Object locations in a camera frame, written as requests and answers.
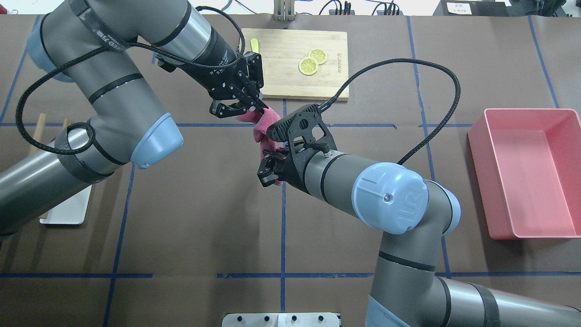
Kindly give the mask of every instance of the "white label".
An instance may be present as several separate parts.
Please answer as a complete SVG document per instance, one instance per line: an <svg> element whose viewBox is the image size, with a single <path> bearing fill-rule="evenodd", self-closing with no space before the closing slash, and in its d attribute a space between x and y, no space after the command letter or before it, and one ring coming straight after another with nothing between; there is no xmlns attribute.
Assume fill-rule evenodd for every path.
<svg viewBox="0 0 581 327"><path fill-rule="evenodd" d="M454 2L446 2L448 6L449 13L455 13L458 15L471 15L472 11L470 10L470 3L454 3Z"/></svg>

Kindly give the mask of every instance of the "pink tray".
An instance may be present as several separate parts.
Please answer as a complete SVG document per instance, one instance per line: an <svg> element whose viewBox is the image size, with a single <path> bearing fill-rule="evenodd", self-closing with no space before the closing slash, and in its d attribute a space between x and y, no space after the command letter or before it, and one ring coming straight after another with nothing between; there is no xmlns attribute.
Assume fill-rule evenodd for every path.
<svg viewBox="0 0 581 327"><path fill-rule="evenodd" d="M490 237L581 237L577 112L487 109L468 138Z"/></svg>

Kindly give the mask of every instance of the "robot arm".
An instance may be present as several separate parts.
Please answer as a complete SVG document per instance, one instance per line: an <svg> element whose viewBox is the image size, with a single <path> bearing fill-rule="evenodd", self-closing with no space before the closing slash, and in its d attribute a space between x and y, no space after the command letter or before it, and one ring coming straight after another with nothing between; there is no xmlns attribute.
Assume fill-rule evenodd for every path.
<svg viewBox="0 0 581 327"><path fill-rule="evenodd" d="M94 107L94 142L75 155L38 151L0 174L0 241L127 162L145 169L180 148L177 125L124 51L146 47L138 36L157 47L162 68L184 70L209 92L219 118L266 107L260 55L237 54L187 0L64 1L35 28L28 49L47 72L108 49L55 76L74 81ZM74 150L88 139L72 125L50 146Z"/></svg>
<svg viewBox="0 0 581 327"><path fill-rule="evenodd" d="M435 276L442 235L460 221L460 204L441 185L395 163L337 151L321 119L321 106L306 105L268 129L289 142L265 154L258 177L275 179L383 230L367 327L579 326L581 312ZM313 128L322 128L320 139Z"/></svg>

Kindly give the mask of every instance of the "yellow lemon slice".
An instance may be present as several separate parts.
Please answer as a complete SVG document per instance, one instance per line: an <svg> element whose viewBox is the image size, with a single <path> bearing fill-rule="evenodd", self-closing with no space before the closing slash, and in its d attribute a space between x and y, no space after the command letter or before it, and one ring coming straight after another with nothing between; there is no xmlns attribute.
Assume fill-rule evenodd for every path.
<svg viewBox="0 0 581 327"><path fill-rule="evenodd" d="M319 65L322 65L327 62L327 57L329 56L323 49L311 49L311 51L309 51L309 57L314 58Z"/></svg>
<svg viewBox="0 0 581 327"><path fill-rule="evenodd" d="M299 61L299 71L301 74L311 76L319 70L319 64L312 57L304 57Z"/></svg>

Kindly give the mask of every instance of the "pink towel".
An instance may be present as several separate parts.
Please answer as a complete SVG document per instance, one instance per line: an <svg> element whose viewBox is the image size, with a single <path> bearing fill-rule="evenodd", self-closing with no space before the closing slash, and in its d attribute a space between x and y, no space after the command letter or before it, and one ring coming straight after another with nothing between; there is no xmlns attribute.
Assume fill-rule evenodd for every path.
<svg viewBox="0 0 581 327"><path fill-rule="evenodd" d="M236 117L241 122L252 122L256 124L254 126L253 134L254 140L260 143L260 159L264 159L264 153L262 150L269 150L274 152L277 149L277 143L272 141L266 136L266 130L270 125L276 123L280 120L280 116L272 108L268 107L264 110L264 114L260 113L258 110L246 112L244 115ZM276 181L276 185L280 185L282 182Z"/></svg>

